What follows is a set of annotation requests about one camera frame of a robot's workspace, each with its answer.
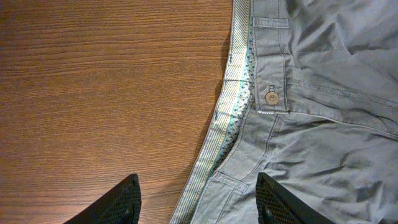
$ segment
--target brown button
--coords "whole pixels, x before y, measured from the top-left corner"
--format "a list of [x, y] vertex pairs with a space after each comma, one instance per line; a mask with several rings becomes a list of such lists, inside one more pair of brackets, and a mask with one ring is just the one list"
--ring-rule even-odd
[[279, 95], [276, 92], [269, 92], [266, 94], [266, 101], [269, 105], [276, 105], [279, 101]]

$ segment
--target seam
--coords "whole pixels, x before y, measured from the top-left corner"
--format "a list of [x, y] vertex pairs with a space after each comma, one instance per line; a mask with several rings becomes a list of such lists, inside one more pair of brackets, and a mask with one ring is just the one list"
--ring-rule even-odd
[[265, 150], [264, 153], [262, 154], [262, 156], [261, 156], [261, 158], [259, 159], [259, 161], [257, 162], [256, 166], [253, 167], [253, 169], [250, 171], [250, 173], [248, 173], [245, 177], [243, 177], [243, 178], [241, 179], [241, 182], [244, 182], [248, 177], [251, 176], [251, 174], [260, 166], [261, 161], [263, 161], [263, 159], [265, 158], [265, 156], [268, 154], [269, 140], [271, 140], [271, 136], [272, 136], [272, 134], [274, 133], [274, 129], [275, 129], [275, 127], [276, 127], [276, 123], [277, 123], [277, 121], [278, 121], [278, 118], [279, 118], [279, 115], [276, 114], [275, 120], [274, 120], [274, 124], [272, 124], [272, 128], [271, 128], [271, 130], [269, 131], [268, 138], [267, 138], [267, 141], [266, 141], [266, 150]]
[[[251, 19], [251, 12], [249, 12], [249, 19], [248, 19], [248, 27], [247, 27], [247, 36], [246, 36], [246, 38], [247, 38], [247, 41], [246, 41], [246, 53], [245, 53], [245, 56], [244, 56], [244, 63], [243, 63], [243, 70], [244, 70], [244, 66], [246, 65], [248, 65], [248, 52], [249, 52], [249, 48], [248, 48], [248, 45], [249, 45], [249, 35], [250, 35], [250, 30], [251, 30], [251, 22], [252, 22], [252, 19]], [[235, 100], [234, 100], [234, 104], [233, 104], [233, 107], [232, 107], [232, 111], [231, 111], [231, 117], [229, 118], [229, 123], [228, 123], [228, 125], [227, 125], [227, 128], [226, 128], [226, 132], [228, 132], [228, 129], [231, 127], [231, 119], [234, 117], [234, 116], [232, 116], [233, 115], [233, 110], [235, 109], [235, 107], [237, 106], [237, 103], [238, 103], [238, 98], [239, 98], [239, 94], [241, 93], [241, 87], [242, 87], [242, 85], [243, 85], [243, 80], [242, 79], [240, 79], [240, 80], [234, 80], [234, 81], [238, 81], [239, 82], [239, 90], [238, 90], [238, 92], [237, 92], [237, 95], [236, 95], [236, 97], [235, 97]], [[248, 100], [247, 100], [247, 105], [249, 106], [250, 105], [250, 96], [249, 96], [249, 98], [248, 98]], [[218, 151], [218, 153], [217, 153], [217, 155], [216, 155], [216, 157], [215, 157], [215, 159], [214, 159], [214, 161], [213, 161], [213, 165], [211, 166], [211, 168], [210, 168], [210, 171], [209, 171], [209, 174], [208, 174], [208, 177], [211, 177], [211, 175], [213, 175], [214, 173], [215, 173], [215, 171], [218, 169], [218, 167], [223, 163], [223, 161], [224, 161], [224, 159], [221, 161], [221, 163], [218, 163], [218, 160], [220, 159], [220, 156], [221, 157], [226, 157], [226, 156], [223, 156], [223, 153], [225, 152], [222, 152], [222, 148], [223, 148], [223, 146], [226, 144], [226, 138], [224, 138], [223, 139], [223, 142], [221, 143], [221, 146], [220, 146], [220, 148], [219, 148], [219, 151]], [[227, 153], [227, 155], [231, 152], [231, 150], [232, 150], [232, 148], [233, 148], [233, 146], [231, 146], [230, 147], [230, 150], [228, 151], [228, 153]]]
[[297, 86], [297, 87], [300, 87], [300, 88], [306, 88], [308, 90], [321, 91], [321, 92], [324, 92], [324, 93], [329, 93], [329, 94], [336, 95], [336, 96], [343, 96], [343, 97], [346, 97], [346, 98], [354, 98], [354, 99], [360, 99], [360, 100], [364, 100], [364, 101], [371, 101], [371, 102], [379, 103], [381, 105], [388, 106], [388, 107], [391, 107], [391, 108], [396, 108], [395, 106], [390, 106], [390, 105], [387, 105], [385, 103], [381, 103], [381, 102], [377, 102], [377, 101], [369, 100], [369, 99], [365, 99], [365, 98], [360, 98], [360, 97], [356, 97], [356, 96], [346, 96], [346, 95], [342, 95], [342, 94], [338, 94], [338, 93], [331, 93], [329, 91], [319, 90], [317, 88], [305, 87], [305, 86], [297, 85], [297, 84], [293, 84], [293, 83], [289, 83], [288, 85]]
[[257, 51], [257, 32], [256, 32], [256, 28], [253, 27], [253, 49], [256, 52], [256, 58], [255, 60], [255, 64], [254, 64], [254, 91], [256, 92], [257, 95], [257, 100], [256, 101], [256, 106], [258, 106], [258, 108], [260, 110], [262, 110], [261, 108], [261, 104], [260, 104], [260, 94], [259, 94], [259, 90], [258, 90], [258, 59], [259, 59], [259, 55], [258, 55], [258, 51]]
[[254, 18], [254, 27], [268, 27], [268, 28], [278, 28], [278, 29], [287, 29], [289, 28], [289, 22], [287, 19], [275, 19], [269, 17], [253, 17]]
[[193, 212], [191, 221], [194, 220], [194, 219], [196, 218], [196, 216], [197, 216], [197, 212], [196, 212], [196, 211], [198, 210], [198, 208], [200, 208], [201, 203], [202, 203], [202, 201], [203, 201], [203, 200], [202, 200], [202, 197], [203, 197], [204, 194], [206, 193], [207, 188], [208, 188], [209, 185], [210, 185], [210, 181], [206, 182], [205, 186], [202, 187], [201, 192], [200, 192], [200, 194], [199, 194], [199, 198], [197, 199], [197, 203], [196, 203], [196, 205], [194, 206], [195, 209], [190, 211], [190, 213]]
[[244, 119], [242, 120], [242, 125], [241, 125], [241, 129], [239, 130], [238, 139], [236, 140], [236, 142], [235, 142], [233, 148], [231, 149], [231, 151], [228, 153], [227, 158], [225, 158], [225, 160], [217, 167], [217, 169], [215, 170], [215, 172], [218, 171], [218, 170], [221, 170], [221, 169], [224, 167], [224, 165], [225, 165], [229, 160], [231, 160], [231, 158], [232, 158], [233, 155], [235, 154], [237, 148], [239, 147], [239, 145], [240, 145], [241, 142], [242, 142], [242, 133], [244, 132], [244, 128], [245, 128], [245, 126], [246, 126], [246, 121], [248, 120], [248, 116], [249, 116], [250, 111], [252, 110], [252, 104], [253, 104], [254, 102], [252, 101], [252, 102], [248, 102], [248, 103], [250, 103], [250, 104], [248, 104], [248, 110], [246, 111], [246, 115], [245, 115]]
[[257, 111], [257, 113], [267, 113], [268, 114], [268, 112], [266, 112], [266, 111], [270, 111], [270, 112], [274, 112], [274, 113], [284, 113], [284, 114], [289, 113], [289, 111], [284, 111], [284, 110], [262, 110], [262, 111]]
[[384, 130], [381, 130], [381, 129], [378, 129], [378, 128], [367, 126], [365, 124], [354, 124], [354, 123], [349, 123], [349, 122], [345, 122], [345, 121], [340, 121], [337, 118], [334, 118], [334, 117], [331, 117], [331, 116], [328, 116], [328, 115], [325, 115], [325, 114], [322, 114], [322, 113], [312, 114], [312, 113], [300, 112], [300, 111], [292, 111], [291, 113], [311, 115], [311, 116], [315, 116], [315, 117], [318, 117], [318, 118], [327, 119], [327, 120], [330, 120], [330, 121], [333, 121], [333, 122], [336, 122], [336, 123], [339, 123], [339, 124], [353, 125], [353, 126], [362, 127], [362, 128], [369, 128], [369, 129], [372, 129], [372, 130], [375, 130], [375, 131], [380, 131], [380, 132], [382, 132], [384, 134], [388, 134], [390, 136], [394, 136], [394, 137], [398, 138], [398, 134], [394, 134], [394, 133], [392, 133], [390, 131], [384, 131]]
[[241, 182], [240, 180], [230, 177], [220, 171], [218, 171], [218, 173], [214, 175], [214, 177], [212, 177], [211, 179], [215, 181], [220, 181], [228, 186], [233, 187], [234, 189], [238, 189], [242, 193], [245, 193], [245, 191], [249, 187], [248, 184], [245, 184], [244, 182]]
[[220, 212], [220, 214], [218, 215], [216, 224], [221, 220], [221, 216], [223, 215], [223, 213], [224, 213], [224, 211], [225, 211], [226, 205], [227, 205], [227, 204], [229, 203], [229, 201], [231, 200], [232, 195], [234, 194], [235, 190], [236, 190], [236, 189], [233, 189], [233, 190], [231, 191], [231, 193], [229, 193], [228, 199], [225, 201], [225, 204], [224, 204], [224, 206], [223, 206], [223, 209], [221, 209], [221, 212]]
[[[279, 6], [280, 6], [280, 0], [278, 0], [278, 19], [279, 19]], [[282, 47], [280, 46], [280, 32], [278, 29], [278, 45], [279, 45], [279, 50], [282, 53], [282, 55], [284, 56], [284, 67], [283, 67], [283, 73], [284, 73], [284, 86], [283, 86], [283, 91], [284, 91], [284, 104], [285, 104], [285, 110], [287, 110], [287, 100], [286, 100], [286, 70], [285, 70], [285, 66], [286, 66], [286, 55], [284, 53], [284, 51], [282, 50]]]
[[323, 85], [313, 84], [313, 83], [306, 82], [306, 81], [303, 81], [303, 80], [298, 80], [298, 79], [296, 79], [296, 78], [287, 78], [287, 79], [288, 79], [288, 80], [294, 80], [294, 81], [302, 82], [302, 83], [306, 83], [306, 84], [311, 85], [311, 86], [319, 86], [319, 87], [328, 88], [328, 89], [331, 89], [331, 90], [346, 91], [346, 92], [349, 92], [349, 93], [357, 93], [357, 94], [362, 94], [362, 95], [367, 95], [367, 96], [375, 97], [375, 98], [377, 98], [377, 99], [385, 100], [385, 101], [388, 101], [388, 102], [391, 102], [391, 103], [398, 103], [398, 102], [396, 102], [396, 101], [387, 100], [387, 99], [380, 98], [380, 97], [378, 97], [378, 96], [374, 96], [374, 95], [367, 94], [367, 93], [363, 93], [363, 92], [352, 91], [352, 90], [343, 90], [343, 89], [339, 89], [339, 88], [331, 88], [331, 87], [327, 87], [327, 86], [323, 86]]

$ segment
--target stitching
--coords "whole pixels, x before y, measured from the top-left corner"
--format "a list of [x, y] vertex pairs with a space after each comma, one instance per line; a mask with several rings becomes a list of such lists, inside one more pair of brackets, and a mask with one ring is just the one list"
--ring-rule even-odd
[[209, 184], [210, 184], [210, 181], [208, 181], [207, 182], [208, 184], [206, 184], [204, 187], [202, 187], [202, 190], [201, 190], [201, 192], [202, 192], [202, 194], [199, 196], [199, 198], [197, 199], [197, 207], [196, 207], [196, 209], [195, 210], [193, 210], [193, 208], [191, 209], [191, 211], [190, 211], [190, 213], [191, 212], [193, 212], [193, 216], [192, 216], [192, 219], [191, 219], [191, 221], [192, 220], [194, 220], [195, 218], [196, 218], [196, 216], [197, 216], [197, 210], [200, 208], [200, 205], [201, 205], [201, 203], [202, 203], [202, 198], [203, 198], [203, 196], [204, 196], [204, 194], [206, 193], [206, 191], [207, 191], [207, 188], [208, 188], [208, 186], [209, 186]]
[[306, 87], [306, 86], [296, 85], [296, 84], [293, 84], [293, 83], [289, 83], [288, 85], [297, 86], [297, 87], [300, 87], [300, 88], [306, 88], [306, 89], [309, 89], [309, 90], [321, 91], [321, 92], [329, 93], [329, 94], [336, 95], [336, 96], [343, 96], [343, 97], [347, 97], [347, 98], [356, 98], [356, 99], [360, 99], [360, 100], [371, 101], [371, 102], [379, 103], [381, 105], [388, 106], [388, 107], [391, 107], [391, 108], [396, 108], [395, 106], [390, 106], [390, 105], [387, 105], [387, 104], [384, 104], [384, 103], [381, 103], [381, 102], [377, 102], [377, 101], [369, 100], [369, 99], [365, 99], [365, 98], [360, 98], [360, 97], [356, 97], [356, 96], [346, 96], [346, 95], [337, 94], [337, 93], [330, 93], [328, 91], [319, 90], [317, 88], [310, 88], [310, 87]]
[[223, 215], [223, 213], [224, 213], [224, 211], [225, 211], [226, 205], [227, 205], [227, 204], [229, 203], [229, 201], [231, 200], [232, 195], [234, 194], [235, 190], [236, 190], [236, 189], [233, 189], [233, 190], [231, 191], [231, 193], [229, 193], [228, 199], [225, 201], [225, 204], [224, 204], [224, 206], [223, 206], [223, 209], [221, 209], [221, 212], [220, 212], [220, 214], [218, 215], [216, 224], [221, 220], [221, 216]]
[[370, 94], [363, 93], [363, 92], [351, 91], [351, 90], [343, 90], [343, 89], [339, 89], [339, 88], [331, 88], [331, 87], [327, 87], [327, 86], [323, 86], [323, 85], [313, 84], [313, 83], [306, 82], [306, 81], [303, 81], [303, 80], [298, 80], [298, 79], [295, 79], [295, 78], [287, 78], [287, 79], [288, 79], [288, 80], [294, 80], [294, 81], [302, 82], [302, 83], [306, 83], [306, 84], [312, 85], [312, 86], [319, 86], [319, 87], [328, 88], [328, 89], [331, 89], [331, 90], [347, 91], [347, 92], [349, 92], [349, 93], [363, 94], [363, 95], [375, 97], [375, 98], [380, 99], [380, 100], [385, 100], [385, 101], [388, 101], [388, 102], [391, 102], [391, 103], [398, 103], [398, 102], [395, 102], [395, 101], [387, 100], [387, 99], [380, 98], [380, 97], [378, 97], [378, 96], [370, 95]]
[[229, 185], [229, 186], [233, 187], [234, 189], [238, 189], [242, 193], [245, 193], [245, 191], [249, 187], [248, 184], [245, 184], [245, 183], [241, 182], [240, 180], [230, 177], [220, 171], [218, 171], [217, 175], [212, 177], [212, 179], [220, 181], [226, 185]]
[[[280, 6], [280, 0], [278, 0], [278, 18], [279, 18], [279, 6]], [[282, 53], [282, 55], [284, 56], [284, 104], [285, 104], [285, 110], [287, 110], [287, 99], [286, 99], [286, 55], [284, 53], [284, 51], [282, 50], [282, 47], [280, 46], [280, 33], [279, 33], [279, 29], [278, 29], [278, 45], [279, 45], [279, 50]]]
[[274, 133], [274, 129], [276, 126], [276, 123], [278, 121], [279, 115], [277, 114], [275, 116], [275, 120], [274, 120], [274, 124], [272, 125], [271, 130], [269, 131], [268, 134], [268, 138], [267, 138], [267, 142], [266, 142], [266, 150], [264, 151], [261, 159], [257, 162], [257, 165], [255, 167], [253, 167], [253, 169], [250, 171], [250, 173], [248, 173], [245, 177], [243, 177], [243, 179], [241, 180], [241, 182], [244, 182], [249, 176], [251, 176], [251, 174], [260, 166], [261, 161], [263, 161], [263, 159], [265, 158], [265, 156], [268, 153], [268, 146], [269, 146], [269, 140], [271, 139], [272, 134]]
[[258, 113], [265, 113], [265, 111], [271, 111], [271, 112], [281, 112], [281, 113], [289, 113], [289, 111], [287, 111], [287, 110], [261, 110], [261, 111], [258, 111]]
[[289, 28], [289, 22], [287, 19], [275, 19], [275, 18], [267, 18], [267, 17], [253, 17], [255, 27], [269, 27], [269, 28], [278, 28], [278, 29], [286, 29]]
[[256, 52], [256, 58], [255, 58], [255, 64], [254, 64], [254, 91], [256, 92], [256, 95], [257, 95], [257, 100], [255, 100], [256, 101], [256, 106], [258, 106], [258, 108], [260, 109], [260, 110], [262, 110], [262, 108], [261, 108], [261, 104], [260, 104], [260, 94], [259, 94], [259, 91], [258, 91], [258, 82], [257, 82], [257, 75], [258, 75], [258, 71], [257, 71], [257, 69], [258, 69], [258, 59], [259, 59], [259, 55], [258, 55], [258, 51], [257, 51], [257, 32], [256, 32], [256, 29], [253, 27], [253, 49], [254, 49], [254, 51]]
[[248, 103], [250, 103], [250, 104], [248, 104], [248, 111], [246, 112], [245, 117], [244, 117], [244, 119], [242, 121], [241, 129], [239, 130], [238, 139], [236, 140], [232, 150], [228, 153], [227, 158], [225, 158], [225, 160], [220, 164], [220, 166], [218, 166], [218, 168], [215, 170], [215, 172], [221, 170], [224, 167], [224, 165], [233, 157], [233, 155], [235, 154], [237, 148], [239, 147], [239, 145], [242, 142], [242, 133], [244, 132], [244, 128], [246, 126], [246, 121], [248, 120], [249, 113], [252, 110], [253, 101], [252, 102], [248, 102]]
[[375, 131], [380, 131], [382, 133], [385, 133], [385, 134], [388, 134], [388, 135], [391, 135], [391, 136], [394, 136], [394, 137], [398, 137], [398, 134], [394, 134], [394, 133], [392, 133], [390, 131], [384, 131], [384, 130], [381, 130], [381, 129], [373, 128], [371, 126], [366, 126], [364, 124], [354, 124], [354, 123], [349, 123], [349, 122], [345, 122], [345, 121], [340, 121], [338, 118], [334, 118], [332, 116], [328, 116], [328, 115], [325, 115], [323, 113], [312, 114], [312, 113], [301, 112], [301, 111], [292, 111], [292, 113], [316, 116], [318, 118], [332, 120], [333, 122], [336, 122], [336, 123], [359, 126], [359, 127], [362, 127], [362, 128], [369, 128], [369, 129], [372, 129], [372, 130], [375, 130]]

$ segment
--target pocket seam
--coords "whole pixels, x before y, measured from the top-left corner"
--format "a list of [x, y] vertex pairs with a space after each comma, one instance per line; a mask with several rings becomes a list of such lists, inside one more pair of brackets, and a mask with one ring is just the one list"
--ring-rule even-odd
[[232, 195], [234, 194], [235, 190], [236, 190], [236, 189], [233, 189], [233, 190], [231, 191], [231, 193], [229, 193], [228, 199], [225, 201], [224, 206], [223, 206], [223, 209], [221, 209], [220, 214], [218, 215], [216, 224], [220, 222], [221, 216], [223, 216], [224, 211], [225, 211], [225, 208], [226, 208], [227, 204], [229, 203], [229, 201], [231, 200]]
[[307, 81], [304, 81], [304, 80], [299, 80], [299, 79], [296, 79], [296, 78], [288, 78], [288, 80], [296, 81], [296, 82], [299, 82], [299, 83], [304, 83], [304, 84], [306, 84], [308, 86], [313, 86], [314, 88], [316, 88], [316, 87], [327, 88], [329, 90], [343, 91], [343, 92], [347, 92], [349, 94], [357, 94], [357, 95], [363, 95], [363, 96], [367, 96], [367, 97], [372, 97], [372, 98], [375, 98], [377, 100], [384, 100], [386, 102], [390, 102], [390, 103], [394, 103], [394, 104], [398, 103], [396, 101], [380, 98], [378, 96], [374, 96], [374, 95], [371, 95], [371, 94], [363, 93], [363, 92], [360, 92], [360, 91], [344, 90], [344, 89], [341, 89], [341, 88], [331, 88], [331, 87], [327, 87], [327, 86], [323, 86], [323, 85], [313, 84], [313, 83], [310, 83], [310, 82], [307, 82]]
[[245, 184], [244, 182], [241, 182], [240, 180], [237, 180], [237, 179], [232, 178], [226, 174], [223, 174], [220, 171], [216, 171], [216, 173], [211, 177], [211, 179], [217, 180], [226, 185], [229, 185], [242, 193], [245, 193], [247, 191], [247, 189], [249, 188], [248, 184]]
[[293, 83], [288, 83], [287, 85], [296, 86], [296, 87], [300, 87], [300, 88], [306, 88], [308, 90], [320, 91], [320, 92], [324, 92], [324, 93], [328, 93], [328, 94], [332, 94], [332, 95], [336, 95], [336, 96], [347, 97], [347, 98], [351, 98], [351, 99], [359, 99], [359, 100], [364, 100], [364, 101], [370, 101], [370, 102], [373, 102], [373, 103], [379, 103], [381, 105], [388, 106], [388, 107], [391, 107], [391, 108], [394, 108], [394, 109], [397, 108], [395, 106], [390, 106], [390, 105], [387, 105], [385, 103], [381, 103], [381, 102], [378, 102], [378, 101], [374, 101], [374, 100], [370, 100], [370, 99], [366, 99], [366, 98], [360, 98], [360, 97], [357, 97], [357, 96], [347, 96], [347, 95], [342, 95], [342, 94], [338, 94], [338, 93], [331, 93], [329, 91], [325, 91], [325, 90], [318, 89], [318, 88], [315, 88], [315, 87], [311, 88], [309, 86], [302, 86], [302, 85], [293, 84]]

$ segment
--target wood grain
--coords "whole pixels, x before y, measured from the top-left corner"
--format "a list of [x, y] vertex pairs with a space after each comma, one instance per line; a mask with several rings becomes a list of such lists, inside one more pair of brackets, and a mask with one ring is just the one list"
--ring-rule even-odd
[[131, 173], [167, 223], [221, 90], [232, 1], [2, 1], [0, 223], [62, 223]]

